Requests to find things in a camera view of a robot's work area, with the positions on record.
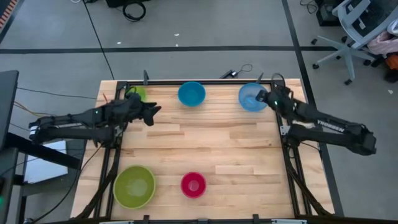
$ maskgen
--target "gray office chair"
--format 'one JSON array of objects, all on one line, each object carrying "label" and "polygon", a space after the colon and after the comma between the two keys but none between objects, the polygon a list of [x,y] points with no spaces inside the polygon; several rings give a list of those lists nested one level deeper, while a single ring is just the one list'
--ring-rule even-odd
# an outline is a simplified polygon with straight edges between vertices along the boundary
[{"label": "gray office chair", "polygon": [[[353,56],[365,59],[364,65],[370,65],[375,60],[369,54],[365,45],[398,18],[398,1],[374,0],[371,5],[372,8],[368,8],[369,5],[371,5],[370,0],[345,0],[334,8],[332,13],[339,18],[347,36],[343,37],[341,40],[343,43],[340,43],[319,35],[319,39],[326,41],[337,51],[314,63],[313,69],[318,69],[321,64],[334,58],[344,57],[349,73],[349,79],[345,81],[345,84],[349,85],[355,79]],[[368,18],[364,21],[363,16],[366,17],[367,14],[370,14],[370,11],[375,12],[375,8],[376,12],[379,13],[377,18]],[[315,45],[316,42],[317,39],[313,39],[311,44]]]}]

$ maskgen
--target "pink bag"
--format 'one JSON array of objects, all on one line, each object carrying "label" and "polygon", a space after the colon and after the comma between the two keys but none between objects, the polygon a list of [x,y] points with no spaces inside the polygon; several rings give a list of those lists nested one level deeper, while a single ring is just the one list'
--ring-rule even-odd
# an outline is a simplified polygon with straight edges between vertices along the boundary
[{"label": "pink bag", "polygon": [[398,37],[383,31],[368,43],[368,48],[376,55],[398,52]]}]

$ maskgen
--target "gray floor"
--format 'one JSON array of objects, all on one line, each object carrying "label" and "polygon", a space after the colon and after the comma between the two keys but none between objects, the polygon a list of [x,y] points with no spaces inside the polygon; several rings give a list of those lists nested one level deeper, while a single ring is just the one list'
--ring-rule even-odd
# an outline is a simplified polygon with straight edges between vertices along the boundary
[{"label": "gray floor", "polygon": [[[298,0],[289,3],[298,41],[309,46],[321,34],[339,39],[339,27],[319,27]],[[130,23],[104,0],[88,9],[105,48],[261,45],[293,46],[281,0],[152,0],[145,3],[144,20]],[[0,49],[91,49],[98,48],[95,33],[83,3],[67,0],[25,0]],[[363,157],[329,146],[338,191],[346,216],[398,219],[398,152],[395,128],[398,85],[386,83],[386,68],[364,67],[355,61],[357,79],[343,82],[348,72],[343,60],[312,69],[312,63],[330,52],[302,52],[318,109],[344,119],[365,123],[377,136],[378,152]],[[116,79],[141,79],[146,69],[153,79],[218,78],[245,63],[253,70],[241,78],[275,72],[301,78],[294,51],[209,51],[106,53]],[[95,97],[101,80],[111,79],[101,53],[0,54],[1,70],[20,71],[19,86],[53,93]],[[16,101],[37,112],[78,113],[94,100],[44,95],[18,90]],[[35,117],[14,108],[12,123],[27,127]],[[28,132],[10,126],[10,132],[27,137]],[[51,209],[66,192],[70,181],[51,192],[28,198],[26,215],[36,218]],[[45,220],[69,217],[73,194]]]}]

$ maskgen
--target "orange object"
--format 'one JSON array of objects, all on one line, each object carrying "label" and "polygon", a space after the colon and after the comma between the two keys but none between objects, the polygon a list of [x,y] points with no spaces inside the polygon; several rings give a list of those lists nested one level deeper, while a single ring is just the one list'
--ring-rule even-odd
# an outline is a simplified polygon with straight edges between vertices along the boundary
[{"label": "orange object", "polygon": [[390,69],[398,69],[398,55],[391,55],[386,59],[386,63]]}]

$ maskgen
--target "light blue bowl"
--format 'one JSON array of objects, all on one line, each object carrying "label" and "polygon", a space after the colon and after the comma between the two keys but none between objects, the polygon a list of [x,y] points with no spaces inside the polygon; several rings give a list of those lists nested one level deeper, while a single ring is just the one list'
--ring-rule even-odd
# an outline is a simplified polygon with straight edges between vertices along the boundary
[{"label": "light blue bowl", "polygon": [[205,97],[205,87],[198,82],[186,82],[178,89],[178,99],[187,106],[198,106]]},{"label": "light blue bowl", "polygon": [[245,110],[260,111],[267,106],[266,103],[256,100],[260,90],[267,91],[262,85],[257,83],[248,83],[242,86],[239,90],[239,102]]}]

